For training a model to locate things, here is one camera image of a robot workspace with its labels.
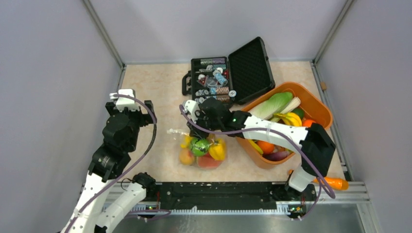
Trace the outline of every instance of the orange basket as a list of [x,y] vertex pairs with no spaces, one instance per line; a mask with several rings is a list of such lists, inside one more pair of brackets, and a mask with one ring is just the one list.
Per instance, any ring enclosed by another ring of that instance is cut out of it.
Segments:
[[[282,83],[280,86],[272,89],[265,95],[259,97],[252,103],[248,104],[246,107],[242,109],[242,111],[248,112],[256,105],[268,100],[272,95],[286,91],[291,92],[294,97],[299,97],[301,101],[299,108],[301,108],[305,112],[306,119],[312,119],[316,121],[316,123],[322,125],[325,129],[328,129],[330,127],[330,125],[332,124],[332,113],[330,112],[330,110],[306,88],[304,88],[302,85],[298,83],[293,82]],[[256,166],[263,169],[271,169],[278,164],[284,163],[293,155],[295,155],[295,153],[291,153],[283,160],[270,161],[263,158],[263,156],[260,155],[246,139],[241,139],[237,137],[236,140],[243,147],[243,149],[253,160],[253,162],[255,162]]]

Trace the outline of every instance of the case handle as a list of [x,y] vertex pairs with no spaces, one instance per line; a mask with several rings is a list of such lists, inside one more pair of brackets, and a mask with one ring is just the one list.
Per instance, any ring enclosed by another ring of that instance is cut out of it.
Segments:
[[189,70],[188,73],[183,76],[182,78],[182,95],[186,96],[191,92],[191,88],[187,88],[187,86],[191,86],[191,82],[187,83],[187,79],[190,78],[191,71]]

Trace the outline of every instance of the open case lid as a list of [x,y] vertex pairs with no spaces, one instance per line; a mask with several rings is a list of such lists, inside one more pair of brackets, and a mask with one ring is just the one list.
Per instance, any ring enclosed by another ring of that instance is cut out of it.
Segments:
[[228,56],[235,103],[245,104],[275,87],[265,44],[256,37]]

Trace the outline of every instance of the plastic bag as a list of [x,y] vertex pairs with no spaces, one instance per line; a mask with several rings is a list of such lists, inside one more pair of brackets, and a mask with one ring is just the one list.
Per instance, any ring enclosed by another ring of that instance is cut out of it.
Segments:
[[168,133],[180,134],[179,161],[187,166],[204,169],[217,168],[227,157],[226,142],[210,134],[207,138],[190,137],[183,130],[168,130]]

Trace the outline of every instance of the gray wall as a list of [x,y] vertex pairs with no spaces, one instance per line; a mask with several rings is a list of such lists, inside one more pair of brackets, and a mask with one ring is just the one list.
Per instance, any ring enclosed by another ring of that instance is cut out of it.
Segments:
[[228,55],[261,36],[271,60],[312,59],[345,0],[92,0],[126,63]]
[[0,228],[63,228],[120,70],[80,0],[0,3]]
[[411,232],[412,1],[359,0],[320,63],[352,172],[385,232]]

